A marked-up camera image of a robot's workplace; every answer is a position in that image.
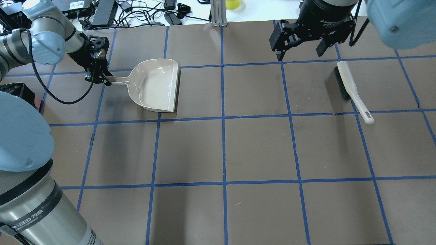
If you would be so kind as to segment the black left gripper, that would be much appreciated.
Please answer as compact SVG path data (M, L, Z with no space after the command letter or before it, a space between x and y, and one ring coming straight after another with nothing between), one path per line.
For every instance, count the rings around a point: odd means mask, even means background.
M109 39L94 35L75 34L66 40L67 55L86 70L85 80L93 84L111 86L107 77L112 77L108 69L106 55Z

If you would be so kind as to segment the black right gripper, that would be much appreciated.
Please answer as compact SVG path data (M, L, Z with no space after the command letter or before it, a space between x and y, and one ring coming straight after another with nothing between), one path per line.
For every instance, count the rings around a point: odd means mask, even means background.
M304 42L320 40L316 47L322 57L329 47L343 43L355 29L352 10L356 0L303 0L295 22L279 20L269 38L271 51L282 62L285 53Z

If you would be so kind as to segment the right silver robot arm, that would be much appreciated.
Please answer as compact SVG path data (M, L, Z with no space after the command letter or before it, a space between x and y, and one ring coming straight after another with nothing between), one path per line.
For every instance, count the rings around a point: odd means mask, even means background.
M381 41L393 49L413 49L435 42L434 0L366 0L367 18L357 31L361 0L303 0L294 23L279 20L269 38L278 61L304 42L319 40L317 55L349 41L354 46L372 23Z

